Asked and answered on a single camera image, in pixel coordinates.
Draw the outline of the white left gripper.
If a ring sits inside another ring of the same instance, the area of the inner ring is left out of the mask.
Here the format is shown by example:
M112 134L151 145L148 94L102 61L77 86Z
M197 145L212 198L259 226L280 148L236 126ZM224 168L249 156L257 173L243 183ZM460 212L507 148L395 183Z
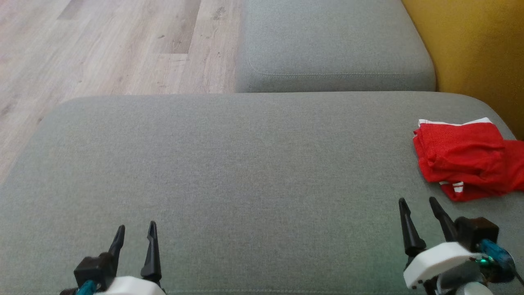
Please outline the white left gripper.
M108 250L113 268L117 268L119 264L120 251L125 240L125 229L124 225L119 226ZM149 244L146 259L140 271L142 279L133 276L116 277L110 287L104 291L105 295L166 295L158 285L162 278L162 270L155 221L149 224L147 239Z

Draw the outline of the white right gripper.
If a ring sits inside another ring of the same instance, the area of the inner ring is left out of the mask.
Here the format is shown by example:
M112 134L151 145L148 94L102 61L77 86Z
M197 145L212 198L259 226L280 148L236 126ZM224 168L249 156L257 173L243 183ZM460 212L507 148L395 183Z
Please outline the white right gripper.
M477 265L481 254L457 243L453 220L435 197L430 197L429 203L447 242L425 250L427 245L414 226L406 200L398 201L404 252L413 258L404 270L406 287L423 287L428 295L481 295L483 275Z

